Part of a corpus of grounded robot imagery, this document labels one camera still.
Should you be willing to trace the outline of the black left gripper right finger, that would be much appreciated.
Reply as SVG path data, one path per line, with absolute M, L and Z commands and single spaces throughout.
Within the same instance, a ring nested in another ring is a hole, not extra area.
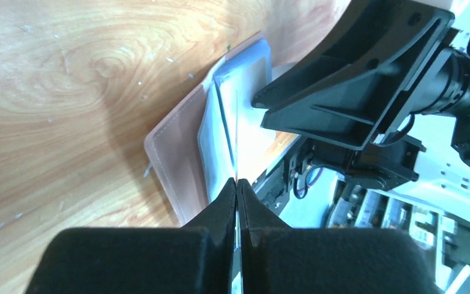
M 237 183 L 244 293 L 438 293 L 405 232 L 292 228 Z

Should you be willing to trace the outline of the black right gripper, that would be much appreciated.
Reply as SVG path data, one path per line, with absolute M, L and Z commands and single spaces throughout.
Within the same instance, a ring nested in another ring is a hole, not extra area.
M 455 118 L 448 143 L 470 167 L 470 41 L 452 12 L 415 1 L 351 1 L 325 38 L 252 106 L 261 125 L 310 138 L 311 162 L 348 181 L 416 181 L 416 115 Z

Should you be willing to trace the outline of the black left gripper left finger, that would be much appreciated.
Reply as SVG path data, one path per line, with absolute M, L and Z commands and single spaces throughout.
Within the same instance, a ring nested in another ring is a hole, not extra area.
M 181 228 L 68 228 L 45 249 L 28 293 L 229 293 L 236 182 Z

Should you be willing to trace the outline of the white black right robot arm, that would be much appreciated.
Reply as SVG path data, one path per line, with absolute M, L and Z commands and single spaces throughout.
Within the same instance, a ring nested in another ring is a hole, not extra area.
M 361 186 L 470 208 L 470 39 L 452 12 L 416 1 L 351 1 L 331 32 L 259 90 L 262 127 L 302 137 L 284 171 L 307 165 Z

